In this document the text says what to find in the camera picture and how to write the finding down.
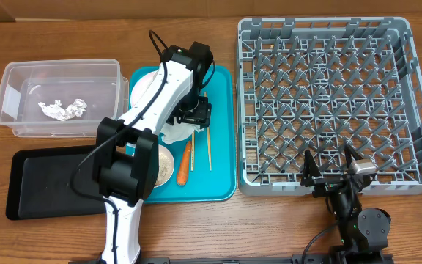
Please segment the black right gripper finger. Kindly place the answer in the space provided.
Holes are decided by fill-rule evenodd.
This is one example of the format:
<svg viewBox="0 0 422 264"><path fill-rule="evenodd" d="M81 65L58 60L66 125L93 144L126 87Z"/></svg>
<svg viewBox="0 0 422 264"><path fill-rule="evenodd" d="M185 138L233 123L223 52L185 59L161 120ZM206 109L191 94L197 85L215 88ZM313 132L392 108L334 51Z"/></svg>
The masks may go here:
<svg viewBox="0 0 422 264"><path fill-rule="evenodd" d="M317 166L314 157L311 154L309 149L306 149L304 152L304 163L303 163L303 180L314 179L315 177L320 177L321 173L319 167Z"/></svg>
<svg viewBox="0 0 422 264"><path fill-rule="evenodd" d="M345 154L345 159L346 159L346 162L347 162L347 173L348 174L354 174L355 170L351 167L351 165L354 161L358 161L358 160L363 159L363 156L361 154L359 154L355 150L355 148L348 143L346 143L345 146L344 146L344 154Z"/></svg>

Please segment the white napkin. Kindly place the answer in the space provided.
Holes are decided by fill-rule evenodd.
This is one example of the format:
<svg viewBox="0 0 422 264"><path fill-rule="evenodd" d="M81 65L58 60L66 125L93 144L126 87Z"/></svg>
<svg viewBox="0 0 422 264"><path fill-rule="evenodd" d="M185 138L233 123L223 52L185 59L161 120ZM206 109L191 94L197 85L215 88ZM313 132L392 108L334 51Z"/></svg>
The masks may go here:
<svg viewBox="0 0 422 264"><path fill-rule="evenodd" d="M199 125L189 124L189 123L174 123L169 125L166 123L160 133L162 136L162 141L165 144L173 144L175 142L180 142L187 139L192 135L193 132L202 132L204 129L200 128Z"/></svg>

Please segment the pink bowl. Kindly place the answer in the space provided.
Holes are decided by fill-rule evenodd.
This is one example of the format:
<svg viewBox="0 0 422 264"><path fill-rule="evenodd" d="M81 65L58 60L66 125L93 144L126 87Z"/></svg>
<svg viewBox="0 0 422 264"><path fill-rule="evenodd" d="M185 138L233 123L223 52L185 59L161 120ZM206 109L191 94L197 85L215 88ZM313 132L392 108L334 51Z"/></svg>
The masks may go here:
<svg viewBox="0 0 422 264"><path fill-rule="evenodd" d="M163 145L159 145L158 150L159 172L155 182L156 188L168 182L174 173L174 157L171 152Z"/></svg>

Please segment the aluminium foil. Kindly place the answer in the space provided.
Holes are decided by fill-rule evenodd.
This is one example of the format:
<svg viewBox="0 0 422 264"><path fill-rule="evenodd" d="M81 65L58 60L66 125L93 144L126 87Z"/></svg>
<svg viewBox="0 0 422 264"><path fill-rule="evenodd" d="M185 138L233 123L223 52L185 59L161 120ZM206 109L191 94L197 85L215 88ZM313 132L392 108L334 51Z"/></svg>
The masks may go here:
<svg viewBox="0 0 422 264"><path fill-rule="evenodd" d="M71 120L74 117L81 117L87 108L87 104L82 99L75 99L66 108L62 107L60 100L55 100L54 104L50 105L39 102L38 106L42 109L44 115L62 122Z"/></svg>

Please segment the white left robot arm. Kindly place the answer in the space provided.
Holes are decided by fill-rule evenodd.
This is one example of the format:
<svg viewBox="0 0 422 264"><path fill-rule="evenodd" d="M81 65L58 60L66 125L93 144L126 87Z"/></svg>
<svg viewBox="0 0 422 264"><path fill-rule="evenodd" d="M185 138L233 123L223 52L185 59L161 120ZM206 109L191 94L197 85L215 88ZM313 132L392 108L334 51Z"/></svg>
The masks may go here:
<svg viewBox="0 0 422 264"><path fill-rule="evenodd" d="M165 124L210 124L212 105L200 94L214 59L208 45L176 45L160 53L161 65L137 103L97 129L93 178L107 211L105 248L99 263L136 263L139 220L159 173L159 135Z"/></svg>

